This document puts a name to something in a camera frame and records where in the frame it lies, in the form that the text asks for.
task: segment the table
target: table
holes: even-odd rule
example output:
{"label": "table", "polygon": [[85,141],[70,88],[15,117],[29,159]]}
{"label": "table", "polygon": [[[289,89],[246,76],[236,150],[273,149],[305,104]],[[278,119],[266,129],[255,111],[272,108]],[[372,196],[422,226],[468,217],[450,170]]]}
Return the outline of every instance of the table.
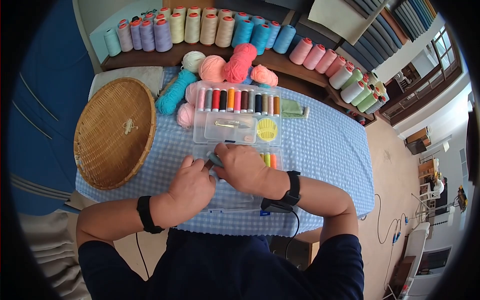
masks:
{"label": "table", "polygon": [[[164,83],[179,71],[179,67],[165,68]],[[285,88],[283,98],[298,101],[310,107],[304,119],[282,120],[282,151],[285,169],[297,170],[304,176],[331,183],[353,199],[358,217],[374,207],[372,163],[365,128],[343,113],[317,100]],[[88,185],[77,173],[76,189],[97,202],[137,198],[159,194],[167,190],[183,158],[192,153],[192,129],[185,130],[176,123],[176,113],[162,116],[157,112],[157,128],[150,153],[139,172],[125,185],[100,191]],[[272,213],[261,216],[252,196],[234,190],[227,183],[217,184],[212,205],[231,201],[248,203],[239,213],[201,212],[177,229],[226,235],[280,235],[293,236],[297,219],[293,214]],[[299,233],[323,225],[323,218],[295,207],[300,219]]]}

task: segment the purple thread cone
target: purple thread cone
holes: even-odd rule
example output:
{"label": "purple thread cone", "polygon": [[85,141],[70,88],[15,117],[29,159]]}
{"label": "purple thread cone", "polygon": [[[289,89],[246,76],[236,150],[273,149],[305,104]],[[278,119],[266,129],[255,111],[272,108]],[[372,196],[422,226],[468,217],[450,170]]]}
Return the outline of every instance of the purple thread cone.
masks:
{"label": "purple thread cone", "polygon": [[153,24],[149,21],[150,24],[144,26],[140,25],[140,37],[142,38],[142,48],[145,52],[150,52],[155,49],[155,36],[153,33]]}
{"label": "purple thread cone", "polygon": [[172,49],[172,36],[170,35],[170,25],[168,21],[164,24],[158,25],[155,23],[155,49],[158,52],[165,52]]}

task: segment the woven bamboo tray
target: woven bamboo tray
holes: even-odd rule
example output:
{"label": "woven bamboo tray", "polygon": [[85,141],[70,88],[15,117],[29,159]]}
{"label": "woven bamboo tray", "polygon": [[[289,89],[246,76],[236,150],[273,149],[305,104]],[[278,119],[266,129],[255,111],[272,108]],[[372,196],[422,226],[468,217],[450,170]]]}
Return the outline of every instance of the woven bamboo tray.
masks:
{"label": "woven bamboo tray", "polygon": [[80,175],[99,190],[122,186],[144,163],[155,129],[154,99],[146,85],[129,77],[106,84],[85,106],[75,129]]}

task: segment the wrist strap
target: wrist strap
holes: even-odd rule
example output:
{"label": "wrist strap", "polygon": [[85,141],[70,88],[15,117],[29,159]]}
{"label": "wrist strap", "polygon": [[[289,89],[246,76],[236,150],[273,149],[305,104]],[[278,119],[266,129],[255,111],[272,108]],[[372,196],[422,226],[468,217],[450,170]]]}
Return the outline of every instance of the wrist strap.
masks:
{"label": "wrist strap", "polygon": [[155,226],[153,223],[152,215],[150,213],[150,197],[151,196],[142,196],[138,198],[137,211],[146,232],[160,233],[164,229],[160,226]]}

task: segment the black cable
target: black cable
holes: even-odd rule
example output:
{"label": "black cable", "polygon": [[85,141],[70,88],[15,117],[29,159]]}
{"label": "black cable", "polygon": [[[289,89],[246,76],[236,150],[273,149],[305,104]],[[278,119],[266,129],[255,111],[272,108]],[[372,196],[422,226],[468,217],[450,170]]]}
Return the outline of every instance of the black cable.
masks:
{"label": "black cable", "polygon": [[297,235],[297,233],[299,232],[299,229],[300,229],[299,216],[293,210],[292,210],[292,212],[297,217],[297,231],[295,231],[295,234],[293,235],[293,237],[290,239],[290,241],[288,241],[287,247],[285,248],[285,259],[288,259],[288,257],[287,257],[288,247],[290,246],[290,243],[293,241],[293,239],[295,238],[295,236]]}
{"label": "black cable", "polygon": [[150,279],[150,275],[148,274],[148,270],[147,270],[147,264],[145,263],[144,256],[142,255],[142,250],[140,250],[140,245],[138,244],[138,233],[135,233],[135,238],[137,239],[138,252],[140,252],[140,257],[142,258],[142,262],[144,263],[145,272],[147,272],[147,277],[148,279]]}

